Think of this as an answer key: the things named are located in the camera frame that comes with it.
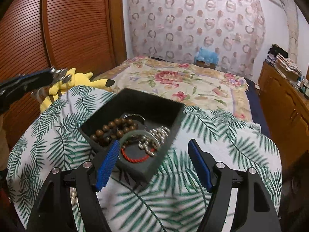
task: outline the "black box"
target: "black box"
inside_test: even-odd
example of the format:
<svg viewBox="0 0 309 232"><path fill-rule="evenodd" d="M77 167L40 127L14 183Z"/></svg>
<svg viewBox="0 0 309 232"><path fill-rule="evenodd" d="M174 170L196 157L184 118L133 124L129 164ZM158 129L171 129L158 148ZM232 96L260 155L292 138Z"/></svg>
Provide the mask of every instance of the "black box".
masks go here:
<svg viewBox="0 0 309 232"><path fill-rule="evenodd" d="M120 153L116 166L124 169L137 182L148 183L161 165L164 156L170 149L183 120L183 104L145 92L125 88L109 102L98 109L79 129L92 148L100 150L102 147L89 138L97 129L102 129L109 121L120 118L129 113L140 114L145 118L148 130L166 126L171 132L156 156L149 157L142 163L130 163ZM130 158L141 158L146 155L137 145L126 148Z"/></svg>

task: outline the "floral bedspread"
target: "floral bedspread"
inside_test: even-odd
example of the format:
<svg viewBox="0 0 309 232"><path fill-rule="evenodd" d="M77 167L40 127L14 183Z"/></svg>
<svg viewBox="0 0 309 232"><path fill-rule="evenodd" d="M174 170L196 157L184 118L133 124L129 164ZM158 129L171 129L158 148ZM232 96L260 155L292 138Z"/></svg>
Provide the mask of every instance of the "floral bedspread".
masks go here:
<svg viewBox="0 0 309 232"><path fill-rule="evenodd" d="M252 122L245 93L247 82L233 74L137 56L97 77L102 78L116 82L109 89L115 93L126 87L146 91L187 106L229 111L238 119Z"/></svg>

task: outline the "yellow plush toy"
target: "yellow plush toy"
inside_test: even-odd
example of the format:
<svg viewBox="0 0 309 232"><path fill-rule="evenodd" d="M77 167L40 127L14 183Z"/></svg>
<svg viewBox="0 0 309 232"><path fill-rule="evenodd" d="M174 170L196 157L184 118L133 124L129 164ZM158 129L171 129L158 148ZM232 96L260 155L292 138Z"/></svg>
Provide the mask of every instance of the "yellow plush toy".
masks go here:
<svg viewBox="0 0 309 232"><path fill-rule="evenodd" d="M93 73L89 72L87 74L83 73L76 73L76 69L73 68L69 70L66 74L72 75L71 80L68 83L62 83L62 81L57 82L49 89L49 97L46 97L43 101L43 103L40 105L41 112L44 112L51 104L51 97L53 97L54 101L56 101L59 98L58 92L61 92L61 95L63 95L65 92L67 92L70 88L78 85L85 85L85 86L91 86L98 89L106 89L108 87L111 87L115 81L111 79L100 79L97 81L91 82L89 79L92 78Z"/></svg>

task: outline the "brown bead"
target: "brown bead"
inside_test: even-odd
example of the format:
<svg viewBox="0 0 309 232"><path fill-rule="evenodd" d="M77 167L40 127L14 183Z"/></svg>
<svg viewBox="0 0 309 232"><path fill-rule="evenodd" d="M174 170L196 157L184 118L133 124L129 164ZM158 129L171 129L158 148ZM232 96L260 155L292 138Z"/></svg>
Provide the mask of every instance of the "brown bead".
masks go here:
<svg viewBox="0 0 309 232"><path fill-rule="evenodd" d="M123 131L119 130L116 132L117 138L121 138L123 136Z"/></svg>
<svg viewBox="0 0 309 232"><path fill-rule="evenodd" d="M113 122L113 121L110 121L109 122L109 128L110 129L113 129L113 128L115 128L116 127L116 124Z"/></svg>
<svg viewBox="0 0 309 232"><path fill-rule="evenodd" d="M131 124L133 124L134 122L133 122L133 120L132 119L127 119L127 123L129 124L129 125L131 125Z"/></svg>
<svg viewBox="0 0 309 232"><path fill-rule="evenodd" d="M111 141L112 141L112 139L110 137L108 137L108 136L104 138L104 142L106 144L109 144Z"/></svg>
<svg viewBox="0 0 309 232"><path fill-rule="evenodd" d="M125 133L128 133L130 131L130 129L128 128L128 127L125 127L124 129L123 129L123 133L125 134Z"/></svg>
<svg viewBox="0 0 309 232"><path fill-rule="evenodd" d="M102 130L103 130L103 132L108 132L109 131L109 127L107 125L104 125Z"/></svg>
<svg viewBox="0 0 309 232"><path fill-rule="evenodd" d="M105 142L104 138L100 138L100 139L98 140L98 143L99 143L99 145L102 146L102 147L105 147L105 146L106 146L106 142Z"/></svg>
<svg viewBox="0 0 309 232"><path fill-rule="evenodd" d="M121 121L119 118L115 118L114 123L116 124L116 126L121 125Z"/></svg>
<svg viewBox="0 0 309 232"><path fill-rule="evenodd" d="M133 126L133 125L131 125L131 126L129 127L129 129L130 129L130 131L134 131L134 130L136 130L136 127Z"/></svg>
<svg viewBox="0 0 309 232"><path fill-rule="evenodd" d="M121 121L121 124L125 124L127 122L125 118L121 118L120 121Z"/></svg>
<svg viewBox="0 0 309 232"><path fill-rule="evenodd" d="M95 141L95 142L98 141L98 138L97 138L97 136L95 136L95 134L91 135L91 136L90 136L90 139L92 139L92 140Z"/></svg>
<svg viewBox="0 0 309 232"><path fill-rule="evenodd" d="M104 132L103 132L101 129L98 129L98 130L95 132L95 135L96 135L98 138L101 137L103 134L104 134Z"/></svg>
<svg viewBox="0 0 309 232"><path fill-rule="evenodd" d="M135 126L135 130L138 129L138 124L137 123L133 123L132 126Z"/></svg>

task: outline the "cabinet handle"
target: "cabinet handle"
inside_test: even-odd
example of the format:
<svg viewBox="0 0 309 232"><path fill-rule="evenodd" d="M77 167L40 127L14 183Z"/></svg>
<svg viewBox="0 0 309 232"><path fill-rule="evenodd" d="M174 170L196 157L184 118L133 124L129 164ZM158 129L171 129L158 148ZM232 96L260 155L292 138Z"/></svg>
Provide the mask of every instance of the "cabinet handle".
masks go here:
<svg viewBox="0 0 309 232"><path fill-rule="evenodd" d="M294 109L294 111L292 112L290 119L293 117L294 113L296 112L296 109Z"/></svg>
<svg viewBox="0 0 309 232"><path fill-rule="evenodd" d="M298 116L298 113L296 113L295 117L293 118L292 122L294 122L294 120L296 119L296 117Z"/></svg>

